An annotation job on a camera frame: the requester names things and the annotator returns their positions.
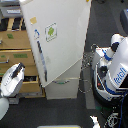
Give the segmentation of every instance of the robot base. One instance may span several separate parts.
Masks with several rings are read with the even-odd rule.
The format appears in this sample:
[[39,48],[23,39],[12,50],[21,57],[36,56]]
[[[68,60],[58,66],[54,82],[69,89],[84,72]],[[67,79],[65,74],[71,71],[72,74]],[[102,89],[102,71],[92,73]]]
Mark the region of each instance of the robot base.
[[116,107],[119,105],[119,100],[117,99],[112,99],[111,101],[108,101],[106,99],[104,99],[96,90],[95,87],[95,81],[94,81],[94,71],[91,71],[91,79],[92,79],[92,90],[93,90],[93,95],[95,97],[95,99],[102,105],[105,107]]

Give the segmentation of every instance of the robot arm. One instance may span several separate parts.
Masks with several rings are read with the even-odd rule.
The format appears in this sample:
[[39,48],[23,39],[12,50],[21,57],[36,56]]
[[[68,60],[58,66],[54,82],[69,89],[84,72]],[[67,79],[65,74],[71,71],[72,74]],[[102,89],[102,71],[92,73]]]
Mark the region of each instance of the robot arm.
[[0,120],[9,108],[7,97],[18,94],[24,79],[25,66],[22,63],[15,64],[4,74],[0,88]]

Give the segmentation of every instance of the white panel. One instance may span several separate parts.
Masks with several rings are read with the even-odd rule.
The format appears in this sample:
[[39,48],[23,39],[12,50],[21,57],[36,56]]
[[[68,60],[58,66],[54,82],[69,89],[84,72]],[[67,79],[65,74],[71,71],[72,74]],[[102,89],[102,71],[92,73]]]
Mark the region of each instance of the white panel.
[[[43,86],[51,83],[82,57],[90,6],[91,0],[33,0],[25,5],[21,4]],[[36,22],[30,22],[33,17],[36,17]],[[57,25],[57,37],[47,42],[45,29],[54,23]],[[34,38],[35,29],[40,34],[38,39]],[[47,82],[37,41],[40,41],[46,64]]]

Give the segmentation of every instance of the black cable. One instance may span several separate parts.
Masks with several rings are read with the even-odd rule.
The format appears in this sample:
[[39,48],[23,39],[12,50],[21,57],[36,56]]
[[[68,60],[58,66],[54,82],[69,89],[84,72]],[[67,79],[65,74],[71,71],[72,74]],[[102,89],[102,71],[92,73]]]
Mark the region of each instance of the black cable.
[[104,4],[106,0],[96,0],[99,4]]

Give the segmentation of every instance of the android logo sticker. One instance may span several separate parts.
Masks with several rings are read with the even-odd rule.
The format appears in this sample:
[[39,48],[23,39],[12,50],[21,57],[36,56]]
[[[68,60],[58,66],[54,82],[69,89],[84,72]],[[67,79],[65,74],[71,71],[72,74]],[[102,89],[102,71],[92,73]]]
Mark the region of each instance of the android logo sticker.
[[50,29],[49,29],[49,31],[48,31],[48,35],[53,35],[53,32],[54,32],[54,29],[51,27]]
[[49,42],[57,37],[57,24],[54,23],[45,28],[46,41]]

